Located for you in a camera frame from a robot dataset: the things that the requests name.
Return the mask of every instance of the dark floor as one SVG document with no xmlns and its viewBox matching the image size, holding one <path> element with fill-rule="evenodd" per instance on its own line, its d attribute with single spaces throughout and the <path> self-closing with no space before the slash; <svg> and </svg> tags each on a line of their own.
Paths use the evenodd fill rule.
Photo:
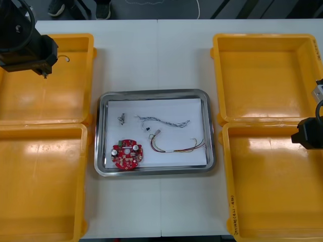
<svg viewBox="0 0 323 242">
<path fill-rule="evenodd" d="M 71 20 L 68 11 L 53 18 L 47 14 L 51 0 L 25 0 L 33 6 L 37 20 Z M 95 19 L 96 3 L 94 0 L 83 0 L 91 9 Z M 198 0 L 200 19 L 209 19 L 223 0 Z M 272 0 L 260 0 L 249 15 L 249 19 L 259 19 Z M 276 0 L 264 14 L 265 19 L 284 19 L 298 0 Z M 246 0 L 231 0 L 217 16 L 217 19 L 234 19 L 237 17 Z M 196 0 L 112 0 L 111 19 L 196 19 L 198 8 Z"/>
</svg>

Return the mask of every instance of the white paper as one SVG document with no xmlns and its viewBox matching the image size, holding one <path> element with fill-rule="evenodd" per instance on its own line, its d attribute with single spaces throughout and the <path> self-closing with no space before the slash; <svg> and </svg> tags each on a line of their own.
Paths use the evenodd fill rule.
<svg viewBox="0 0 323 242">
<path fill-rule="evenodd" d="M 125 114 L 125 123 L 118 117 Z M 146 121 L 142 127 L 140 117 L 156 117 L 170 123 L 190 122 L 184 128 L 170 127 L 157 121 Z M 203 139 L 203 123 L 200 99 L 171 99 L 145 101 L 110 101 L 107 112 L 106 168 L 115 168 L 111 150 L 119 140 L 135 140 L 142 145 L 143 160 L 138 167 L 206 165 L 205 149 L 189 153 L 158 153 L 150 146 L 149 134 L 157 130 L 156 144 L 163 150 L 179 150 L 193 147 Z"/>
</svg>

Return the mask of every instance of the connector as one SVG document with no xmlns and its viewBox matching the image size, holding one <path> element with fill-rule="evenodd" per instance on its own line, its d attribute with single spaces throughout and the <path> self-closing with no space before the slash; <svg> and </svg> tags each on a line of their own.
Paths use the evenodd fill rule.
<svg viewBox="0 0 323 242">
<path fill-rule="evenodd" d="M 158 135 L 160 132 L 161 132 L 160 130 L 157 130 L 157 131 L 155 132 L 155 134 L 154 134 L 154 135 L 156 136 L 156 135 Z"/>
</svg>

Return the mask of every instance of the electronic component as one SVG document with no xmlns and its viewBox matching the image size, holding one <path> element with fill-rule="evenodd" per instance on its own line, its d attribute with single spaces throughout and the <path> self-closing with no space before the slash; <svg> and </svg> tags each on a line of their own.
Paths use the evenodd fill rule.
<svg viewBox="0 0 323 242">
<path fill-rule="evenodd" d="M 159 152 L 159 153 L 192 152 L 193 150 L 201 148 L 201 147 L 203 147 L 205 145 L 204 140 L 202 140 L 201 143 L 197 144 L 197 140 L 194 138 L 193 140 L 195 140 L 195 146 L 193 146 L 191 148 L 187 148 L 187 149 L 183 149 L 183 150 L 162 150 L 161 148 L 159 148 L 156 145 L 156 136 L 159 133 L 160 133 L 160 130 L 157 130 L 154 135 L 149 135 L 151 148 L 154 151 Z"/>
<path fill-rule="evenodd" d="M 120 140 L 117 145 L 113 145 L 111 154 L 111 161 L 116 164 L 116 167 L 122 170 L 132 170 L 142 161 L 143 149 L 134 140 Z"/>
<path fill-rule="evenodd" d="M 112 151 L 111 151 L 111 155 L 112 155 L 113 157 L 116 157 L 116 156 L 117 156 L 117 154 L 118 154 L 118 152 L 117 152 L 116 150 L 112 150 Z"/>
</svg>

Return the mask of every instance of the red circuit board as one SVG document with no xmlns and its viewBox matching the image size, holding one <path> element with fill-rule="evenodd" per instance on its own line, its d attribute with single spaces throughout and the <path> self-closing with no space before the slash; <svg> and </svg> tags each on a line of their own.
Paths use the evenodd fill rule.
<svg viewBox="0 0 323 242">
<path fill-rule="evenodd" d="M 113 145 L 111 152 L 112 162 L 116 164 L 117 168 L 122 170 L 136 168 L 143 158 L 142 147 L 134 140 L 120 140 L 118 145 Z"/>
</svg>

